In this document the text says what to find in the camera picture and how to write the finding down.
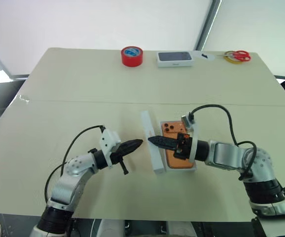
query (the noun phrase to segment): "floor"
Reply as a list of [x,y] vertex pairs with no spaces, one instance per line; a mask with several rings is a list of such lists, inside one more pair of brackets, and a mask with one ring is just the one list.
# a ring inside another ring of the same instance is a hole
[[[32,228],[38,223],[40,217],[0,214],[2,237],[28,237]],[[93,219],[74,219],[71,237],[95,237],[100,224],[96,219],[93,234],[90,236]],[[161,234],[161,221],[130,221],[130,230],[127,236],[159,235]],[[192,222],[198,237],[253,237],[250,222]]]

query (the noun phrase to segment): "robotic arm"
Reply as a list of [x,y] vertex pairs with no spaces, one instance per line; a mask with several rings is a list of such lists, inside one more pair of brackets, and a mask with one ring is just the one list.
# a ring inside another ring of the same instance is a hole
[[121,144],[116,132],[105,129],[100,139],[101,150],[94,148],[65,164],[64,173],[53,188],[46,209],[30,237],[67,236],[66,229],[87,181],[100,169],[112,168],[117,163],[121,164],[124,174],[127,174],[123,156],[136,150],[142,142],[136,139]]
[[[257,147],[256,154],[253,154],[253,148],[198,140],[197,124],[192,116],[188,114],[181,120],[193,137],[179,133],[177,139],[154,136],[148,140],[160,148],[175,151],[176,158],[189,159],[190,162],[199,160],[216,168],[237,170],[250,198],[251,209],[258,216],[255,220],[262,225],[266,236],[278,236],[272,228],[274,225],[285,228],[285,190],[274,175],[270,155]],[[285,236],[285,230],[281,231],[284,234],[279,236]]]

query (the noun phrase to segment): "yellow tape roll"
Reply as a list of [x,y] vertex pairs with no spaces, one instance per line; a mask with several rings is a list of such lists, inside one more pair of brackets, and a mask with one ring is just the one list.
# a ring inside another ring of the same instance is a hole
[[233,53],[234,51],[227,51],[225,52],[225,55],[229,55],[229,56],[224,56],[223,58],[228,61],[229,63],[233,63],[233,64],[242,64],[242,61],[236,60],[236,59],[231,59],[231,53]]

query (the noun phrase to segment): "orange phone case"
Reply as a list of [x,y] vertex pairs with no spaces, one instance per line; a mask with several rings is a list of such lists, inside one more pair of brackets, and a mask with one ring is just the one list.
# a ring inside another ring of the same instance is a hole
[[[164,137],[177,138],[178,133],[186,133],[184,124],[181,121],[163,122],[161,125],[162,134]],[[167,163],[173,169],[188,169],[193,167],[187,159],[182,160],[173,156],[174,151],[166,150]]]

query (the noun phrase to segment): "table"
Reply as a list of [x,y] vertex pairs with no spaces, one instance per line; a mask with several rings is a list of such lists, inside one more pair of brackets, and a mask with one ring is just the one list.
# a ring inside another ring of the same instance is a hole
[[[229,109],[237,140],[269,152],[285,185],[285,92],[257,54],[242,65],[217,57],[159,69],[152,51],[144,52],[141,66],[127,68],[115,50],[49,49],[0,118],[0,212],[43,212],[45,181],[82,129],[103,123],[122,141],[144,139],[140,111],[150,112],[159,133],[160,121],[205,103]],[[231,142],[223,111],[203,110],[196,119],[201,140]],[[69,157],[98,148],[99,135],[81,136]],[[214,222],[254,216],[235,171],[198,162],[194,173],[156,175],[146,142],[124,161],[128,175],[117,165],[89,180],[76,217]]]

